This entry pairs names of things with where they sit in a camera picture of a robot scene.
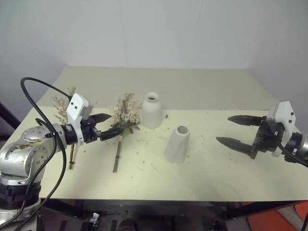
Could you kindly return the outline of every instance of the dried plant stem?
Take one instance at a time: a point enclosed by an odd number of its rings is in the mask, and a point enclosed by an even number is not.
[[[73,169],[73,156],[74,156],[74,149],[75,149],[75,144],[73,143],[71,145],[71,153],[70,153],[70,156],[69,156],[69,165],[68,165],[68,169]]]
[[[114,173],[117,172],[117,166],[119,164],[119,158],[120,158],[121,147],[122,147],[122,141],[123,141],[123,135],[120,135],[119,136],[119,141],[117,143],[117,151],[116,151],[116,156],[115,156]]]

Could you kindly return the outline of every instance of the white vase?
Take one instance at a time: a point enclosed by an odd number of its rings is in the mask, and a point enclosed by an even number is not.
[[[157,128],[163,119],[162,106],[158,100],[158,94],[150,92],[142,103],[143,125],[147,128]]]
[[[171,163],[183,163],[189,141],[190,131],[185,126],[176,127],[165,148],[164,155]]]

